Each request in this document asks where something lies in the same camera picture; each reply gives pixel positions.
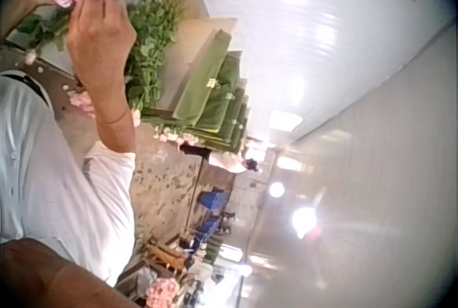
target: floor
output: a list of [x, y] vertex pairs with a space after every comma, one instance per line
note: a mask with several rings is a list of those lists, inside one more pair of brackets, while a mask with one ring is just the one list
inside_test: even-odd
[[[202, 0], [187, 0], [186, 7], [186, 17], [207, 16]], [[64, 86], [76, 89], [72, 77], [47, 62], [24, 66], [23, 52], [15, 47], [2, 46], [0, 61], [2, 71], [24, 70], [43, 85], [52, 99], [57, 123], [81, 164], [97, 132], [92, 118], [69, 104]], [[187, 223], [196, 222], [205, 212], [196, 204], [202, 190], [213, 186], [230, 189], [233, 175], [205, 163], [200, 171], [201, 165], [200, 158], [184, 156], [177, 152], [176, 145], [155, 140], [150, 125], [138, 127], [137, 168], [131, 187], [137, 250], [151, 236], [166, 241]]]

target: white shirt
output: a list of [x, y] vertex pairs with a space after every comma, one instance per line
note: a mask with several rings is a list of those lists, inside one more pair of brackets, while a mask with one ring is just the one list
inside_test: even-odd
[[242, 173], [246, 171], [246, 168], [243, 165], [243, 159], [230, 152], [213, 151], [208, 157], [208, 162], [212, 166], [224, 168], [231, 173]]
[[135, 242], [135, 154], [97, 142], [81, 169], [43, 100], [3, 77], [0, 140], [0, 242], [36, 239], [114, 286]]

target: white ceiling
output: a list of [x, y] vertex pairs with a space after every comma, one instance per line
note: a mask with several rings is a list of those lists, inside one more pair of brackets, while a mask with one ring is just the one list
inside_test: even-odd
[[[252, 136], [299, 139], [397, 72], [454, 17], [450, 0], [205, 0], [238, 18]], [[269, 128], [274, 110], [303, 117]]]

